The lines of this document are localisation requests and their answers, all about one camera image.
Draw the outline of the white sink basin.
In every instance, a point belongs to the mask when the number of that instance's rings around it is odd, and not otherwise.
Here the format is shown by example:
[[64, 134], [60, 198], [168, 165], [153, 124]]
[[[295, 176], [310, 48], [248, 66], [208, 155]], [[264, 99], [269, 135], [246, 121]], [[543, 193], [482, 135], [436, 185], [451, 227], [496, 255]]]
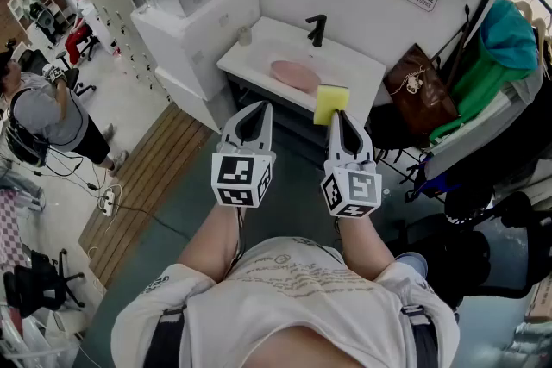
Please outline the white sink basin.
[[348, 88], [347, 112], [360, 122], [367, 119], [386, 72], [383, 64], [327, 38], [316, 48], [307, 31], [265, 16], [251, 27], [251, 34], [250, 45], [236, 43], [218, 60], [221, 70], [314, 111], [314, 92], [302, 92], [271, 75], [274, 61], [297, 62], [316, 73], [323, 84]]

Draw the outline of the black faucet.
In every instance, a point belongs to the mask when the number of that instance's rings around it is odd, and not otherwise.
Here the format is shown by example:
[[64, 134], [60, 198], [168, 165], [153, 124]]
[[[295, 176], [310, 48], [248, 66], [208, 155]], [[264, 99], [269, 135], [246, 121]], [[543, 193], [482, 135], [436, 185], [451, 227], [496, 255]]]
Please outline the black faucet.
[[320, 14], [309, 17], [305, 20], [308, 24], [315, 24], [315, 27], [309, 32], [307, 38], [311, 41], [313, 47], [319, 48], [323, 44], [323, 37], [325, 26], [327, 22], [327, 16]]

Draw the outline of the pink large plate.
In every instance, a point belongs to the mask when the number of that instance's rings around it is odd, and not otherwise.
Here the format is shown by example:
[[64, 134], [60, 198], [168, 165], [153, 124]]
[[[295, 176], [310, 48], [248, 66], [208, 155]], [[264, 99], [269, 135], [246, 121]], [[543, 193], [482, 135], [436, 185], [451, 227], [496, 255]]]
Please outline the pink large plate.
[[286, 84], [304, 93], [313, 93], [321, 84], [320, 77], [310, 68], [286, 60], [276, 60], [271, 63], [270, 76], [280, 83]]

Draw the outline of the person's left forearm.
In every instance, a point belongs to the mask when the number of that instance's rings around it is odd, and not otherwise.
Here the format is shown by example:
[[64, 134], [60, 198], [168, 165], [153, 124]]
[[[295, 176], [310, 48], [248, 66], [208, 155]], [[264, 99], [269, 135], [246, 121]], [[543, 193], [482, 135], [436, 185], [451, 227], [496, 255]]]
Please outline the person's left forearm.
[[239, 250], [240, 215], [238, 208], [215, 204], [177, 263], [221, 282]]

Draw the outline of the purple checkered cloth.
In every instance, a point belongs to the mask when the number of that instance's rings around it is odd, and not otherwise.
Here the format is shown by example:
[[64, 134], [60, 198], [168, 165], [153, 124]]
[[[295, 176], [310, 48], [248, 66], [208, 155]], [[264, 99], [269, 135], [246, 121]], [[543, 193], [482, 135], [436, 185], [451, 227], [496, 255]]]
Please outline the purple checkered cloth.
[[15, 192], [0, 190], [0, 271], [26, 265], [17, 223]]

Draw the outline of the teal cloth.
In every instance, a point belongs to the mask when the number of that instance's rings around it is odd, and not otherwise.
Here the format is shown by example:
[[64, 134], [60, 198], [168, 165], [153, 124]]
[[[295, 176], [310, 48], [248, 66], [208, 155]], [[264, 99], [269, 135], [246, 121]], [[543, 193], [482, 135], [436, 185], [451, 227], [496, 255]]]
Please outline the teal cloth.
[[534, 71], [538, 67], [533, 28], [514, 2], [495, 0], [479, 28], [480, 45], [500, 65]]

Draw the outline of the yellow sponge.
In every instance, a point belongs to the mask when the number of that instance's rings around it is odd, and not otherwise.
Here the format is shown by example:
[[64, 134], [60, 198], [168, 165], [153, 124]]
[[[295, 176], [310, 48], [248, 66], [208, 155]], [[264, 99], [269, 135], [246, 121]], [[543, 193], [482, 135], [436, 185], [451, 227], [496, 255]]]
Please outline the yellow sponge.
[[332, 115], [348, 107], [350, 92], [347, 87], [320, 84], [317, 87], [317, 102], [313, 123], [318, 126], [329, 126]]

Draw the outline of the white power strip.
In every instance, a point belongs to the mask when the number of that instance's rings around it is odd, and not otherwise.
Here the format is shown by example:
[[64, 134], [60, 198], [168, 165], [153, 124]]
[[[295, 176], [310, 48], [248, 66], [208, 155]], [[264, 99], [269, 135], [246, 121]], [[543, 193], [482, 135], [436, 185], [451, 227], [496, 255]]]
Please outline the white power strip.
[[99, 197], [97, 206], [100, 211], [107, 217], [111, 217], [113, 209], [115, 207], [116, 194], [113, 190], [106, 190], [105, 193]]

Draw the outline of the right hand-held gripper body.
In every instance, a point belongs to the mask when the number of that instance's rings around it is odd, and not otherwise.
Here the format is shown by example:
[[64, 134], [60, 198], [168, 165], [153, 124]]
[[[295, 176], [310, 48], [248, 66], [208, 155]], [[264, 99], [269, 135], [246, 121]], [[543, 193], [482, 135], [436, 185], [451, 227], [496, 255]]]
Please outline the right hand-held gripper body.
[[320, 184], [329, 213], [334, 217], [361, 218], [382, 202], [382, 176], [373, 161], [328, 165]]

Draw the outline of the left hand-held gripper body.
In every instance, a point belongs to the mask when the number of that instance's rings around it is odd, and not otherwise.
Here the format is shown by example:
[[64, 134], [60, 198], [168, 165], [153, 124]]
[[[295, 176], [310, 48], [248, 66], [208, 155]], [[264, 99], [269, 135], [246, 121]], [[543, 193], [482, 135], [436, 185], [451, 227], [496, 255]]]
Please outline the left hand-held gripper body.
[[258, 208], [273, 180], [272, 142], [221, 141], [211, 157], [211, 187], [222, 206]]

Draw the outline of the brown leather bag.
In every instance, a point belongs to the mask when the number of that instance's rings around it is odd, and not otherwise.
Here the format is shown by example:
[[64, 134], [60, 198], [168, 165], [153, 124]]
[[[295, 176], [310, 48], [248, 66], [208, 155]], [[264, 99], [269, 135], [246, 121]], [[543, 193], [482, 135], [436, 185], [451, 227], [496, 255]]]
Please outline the brown leather bag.
[[413, 135], [429, 136], [459, 117], [448, 87], [418, 44], [386, 74], [384, 85]]

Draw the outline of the black office chair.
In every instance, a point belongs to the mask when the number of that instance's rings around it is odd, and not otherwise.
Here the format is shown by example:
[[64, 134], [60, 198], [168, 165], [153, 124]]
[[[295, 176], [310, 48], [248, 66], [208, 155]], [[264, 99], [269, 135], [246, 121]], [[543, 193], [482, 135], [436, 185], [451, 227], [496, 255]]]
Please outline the black office chair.
[[471, 220], [452, 225], [460, 297], [525, 297], [552, 272], [552, 208], [513, 193]]
[[83, 272], [65, 275], [65, 248], [60, 250], [57, 259], [50, 259], [46, 254], [30, 249], [25, 254], [30, 258], [30, 267], [16, 265], [13, 271], [3, 274], [6, 302], [18, 311], [22, 319], [41, 308], [57, 311], [67, 298], [73, 300], [79, 308], [85, 307], [85, 303], [79, 301], [68, 285], [70, 281], [84, 278], [85, 275]]

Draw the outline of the black coat rack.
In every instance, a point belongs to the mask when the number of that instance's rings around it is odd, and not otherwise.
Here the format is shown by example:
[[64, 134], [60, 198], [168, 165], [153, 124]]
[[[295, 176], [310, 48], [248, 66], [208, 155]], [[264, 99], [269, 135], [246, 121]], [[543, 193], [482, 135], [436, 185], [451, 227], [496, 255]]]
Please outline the black coat rack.
[[[468, 12], [467, 22], [461, 28], [461, 38], [456, 43], [453, 52], [442, 67], [442, 74], [445, 74], [444, 79], [447, 81], [446, 87], [448, 90], [450, 90], [455, 83], [456, 72], [467, 39], [473, 31], [479, 28], [480, 18], [483, 16], [483, 13], [491, 1], [492, 0], [480, 0], [473, 13], [471, 13], [469, 7], [466, 6]], [[537, 1], [552, 15], [552, 6], [546, 0]]]

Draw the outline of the green cloth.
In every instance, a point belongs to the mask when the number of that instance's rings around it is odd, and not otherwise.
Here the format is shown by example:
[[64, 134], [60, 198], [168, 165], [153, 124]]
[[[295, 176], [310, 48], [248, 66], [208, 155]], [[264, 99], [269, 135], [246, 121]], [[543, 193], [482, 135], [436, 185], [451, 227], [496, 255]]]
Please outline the green cloth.
[[435, 129], [430, 134], [430, 142], [452, 134], [462, 124], [473, 120], [505, 84], [527, 78], [532, 72], [506, 68], [492, 61], [480, 45], [478, 30], [477, 46], [465, 54], [458, 69], [460, 79], [451, 92], [459, 117]]

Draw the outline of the red chair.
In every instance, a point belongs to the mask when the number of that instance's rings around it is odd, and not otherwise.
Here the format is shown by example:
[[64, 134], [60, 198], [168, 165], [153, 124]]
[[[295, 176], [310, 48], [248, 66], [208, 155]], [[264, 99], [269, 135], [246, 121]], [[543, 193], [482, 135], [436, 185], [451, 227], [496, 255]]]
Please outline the red chair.
[[79, 65], [81, 52], [78, 50], [78, 44], [87, 40], [89, 40], [91, 44], [99, 42], [97, 37], [92, 33], [92, 29], [85, 19], [77, 19], [65, 42], [65, 49], [71, 67]]

